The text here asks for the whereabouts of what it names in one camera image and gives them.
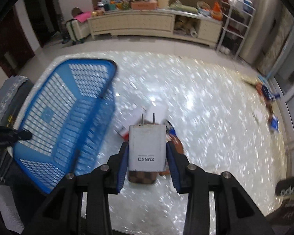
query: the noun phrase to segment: white shelf rack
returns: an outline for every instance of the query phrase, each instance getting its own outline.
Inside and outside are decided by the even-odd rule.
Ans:
[[[252,7],[252,6],[250,6],[250,5],[246,4],[246,3],[244,3],[244,6],[247,6],[248,8],[250,8],[251,11],[252,11],[252,13],[250,14],[250,13],[248,13],[247,11],[239,10],[239,12],[242,12],[243,14],[248,15],[248,17],[250,18],[248,25],[246,25],[246,24],[244,24],[244,23],[242,23],[242,22],[239,22],[239,21],[237,21],[237,20],[235,20],[234,18],[231,17],[232,12],[233,12],[233,9],[234,9],[233,6],[231,6],[229,3],[227,3],[227,2],[225,2],[225,1],[223,1],[223,0],[220,0],[220,3],[221,3],[221,4],[226,4],[226,5],[229,6],[229,13],[228,13],[228,14],[225,14],[225,13],[222,11],[222,15],[223,15],[223,17],[226,17],[226,21],[225,21],[224,26],[222,27],[223,31],[222,31],[222,34],[221,34],[221,38],[220,38],[219,44],[218,44],[218,46],[217,46],[217,51],[218,51],[218,52],[220,51],[220,48],[221,48],[221,46],[222,46],[222,42],[223,42],[223,39],[224,39],[226,33],[230,33],[230,34],[233,34],[233,35],[235,35],[235,36],[237,36],[237,37],[239,37],[239,38],[242,38],[242,41],[241,41],[241,43],[240,43],[240,46],[239,46],[239,48],[237,49],[237,51],[236,51],[236,53],[235,53],[235,55],[234,55],[234,57],[233,57],[234,60],[235,60],[235,59],[237,59],[237,56],[239,55],[239,53],[240,53],[240,51],[241,51],[241,49],[242,49],[242,46],[244,45],[244,42],[245,42],[246,36],[248,35],[248,32],[249,32],[250,26],[251,26],[251,24],[252,24],[252,22],[253,22],[253,19],[254,19],[254,16],[255,16],[255,12],[256,12],[256,9],[255,9],[254,7]],[[238,34],[238,33],[234,32],[234,31],[231,31],[230,29],[228,29],[228,26],[229,26],[230,21],[235,22],[235,23],[239,24],[240,26],[245,27],[245,28],[246,28],[245,34],[244,34],[244,35],[242,35],[242,34]]]

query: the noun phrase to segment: glossy floor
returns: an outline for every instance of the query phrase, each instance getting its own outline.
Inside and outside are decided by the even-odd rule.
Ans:
[[[70,43],[61,44],[59,36],[55,36],[43,48],[37,50],[33,57],[19,73],[36,82],[53,59],[60,55],[94,52],[94,51],[142,51],[159,54],[176,55],[200,59],[203,62],[218,64],[240,73],[257,76],[258,72],[243,62],[233,61],[213,49],[196,43],[155,37],[114,37],[102,36],[93,41],[90,37],[83,44],[72,46]]]

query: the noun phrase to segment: blue gripper pad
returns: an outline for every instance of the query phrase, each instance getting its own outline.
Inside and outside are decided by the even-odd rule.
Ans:
[[[129,145],[126,146],[126,149],[121,161],[120,169],[118,171],[117,186],[116,186],[118,193],[123,188],[128,164],[129,164]]]
[[[173,186],[176,189],[176,191],[179,193],[181,191],[180,174],[179,174],[179,170],[176,165],[175,159],[173,157],[172,151],[173,150],[171,149],[169,142],[167,142],[167,144],[166,144],[166,154],[167,154],[166,158],[168,161]]]

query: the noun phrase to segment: blue plastic basket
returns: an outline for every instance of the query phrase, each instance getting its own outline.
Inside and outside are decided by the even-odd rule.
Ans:
[[[20,124],[32,132],[13,147],[22,170],[45,193],[68,172],[95,168],[115,110],[112,79],[117,66],[103,59],[59,64],[37,91]]]

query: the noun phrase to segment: white cabinet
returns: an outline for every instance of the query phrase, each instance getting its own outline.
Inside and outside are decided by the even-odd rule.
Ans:
[[[176,15],[184,15],[198,20],[197,38],[174,34],[173,28]],[[192,42],[203,43],[214,48],[221,31],[221,22],[199,15],[181,11],[114,11],[106,15],[88,19],[91,35],[141,35],[168,37]]]
[[[198,29],[198,38],[217,42],[221,32],[221,25],[201,20]]]

